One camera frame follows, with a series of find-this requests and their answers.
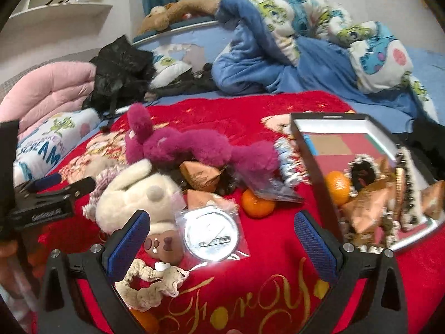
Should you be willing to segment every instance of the pink blanket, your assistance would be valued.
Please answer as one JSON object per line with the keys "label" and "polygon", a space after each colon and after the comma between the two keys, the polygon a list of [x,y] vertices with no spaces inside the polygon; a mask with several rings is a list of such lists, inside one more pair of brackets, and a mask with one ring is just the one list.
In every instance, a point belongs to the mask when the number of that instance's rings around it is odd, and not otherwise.
{"label": "pink blanket", "polygon": [[58,112],[80,110],[94,88],[96,67],[61,61],[33,70],[20,79],[0,104],[0,122],[20,120],[19,140]]}

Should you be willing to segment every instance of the comforter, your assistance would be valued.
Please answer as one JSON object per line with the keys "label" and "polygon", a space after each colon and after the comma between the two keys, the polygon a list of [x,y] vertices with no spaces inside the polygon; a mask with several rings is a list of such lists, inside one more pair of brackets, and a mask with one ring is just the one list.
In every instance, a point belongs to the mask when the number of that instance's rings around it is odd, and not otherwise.
{"label": "comforter", "polygon": [[80,110],[96,67],[81,61],[42,66],[21,78],[0,104],[0,122],[20,120],[19,141],[59,112]]}
{"label": "comforter", "polygon": [[325,90],[437,120],[406,49],[380,22],[355,25],[327,0],[221,0],[216,18],[237,23],[212,68],[223,92]]}

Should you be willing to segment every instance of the black bag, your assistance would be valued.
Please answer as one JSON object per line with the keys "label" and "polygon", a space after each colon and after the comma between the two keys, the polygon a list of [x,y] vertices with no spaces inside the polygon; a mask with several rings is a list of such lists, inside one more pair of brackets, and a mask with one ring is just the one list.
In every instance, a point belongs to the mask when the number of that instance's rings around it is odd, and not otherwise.
{"label": "black bag", "polygon": [[445,180],[445,127],[426,119],[415,119],[412,133],[396,134],[427,166],[433,177]]}
{"label": "black bag", "polygon": [[104,46],[91,62],[96,66],[94,90],[82,109],[94,108],[99,114],[144,101],[154,74],[153,53],[133,48],[125,35]]}

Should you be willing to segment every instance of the finger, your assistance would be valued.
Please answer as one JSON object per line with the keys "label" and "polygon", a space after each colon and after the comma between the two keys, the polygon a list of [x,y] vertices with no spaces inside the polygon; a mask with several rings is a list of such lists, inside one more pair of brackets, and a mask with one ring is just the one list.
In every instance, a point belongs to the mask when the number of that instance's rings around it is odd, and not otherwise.
{"label": "finger", "polygon": [[0,242],[0,257],[10,257],[17,252],[17,241]]}
{"label": "finger", "polygon": [[40,265],[40,266],[34,267],[33,276],[40,280],[43,277],[43,275],[45,274],[45,269],[46,269],[45,265]]}
{"label": "finger", "polygon": [[28,254],[28,262],[31,266],[45,264],[50,254],[43,248],[38,248],[35,252]]}

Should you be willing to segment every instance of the shelf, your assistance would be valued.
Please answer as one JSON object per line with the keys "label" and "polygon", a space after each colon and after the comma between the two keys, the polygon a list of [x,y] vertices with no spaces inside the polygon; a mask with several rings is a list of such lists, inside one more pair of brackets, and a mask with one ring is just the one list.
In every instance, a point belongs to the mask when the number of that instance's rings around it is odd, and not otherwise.
{"label": "shelf", "polygon": [[19,31],[27,26],[45,21],[79,16],[97,16],[104,11],[109,11],[112,7],[113,5],[103,3],[64,3],[33,7],[11,15],[2,33]]}

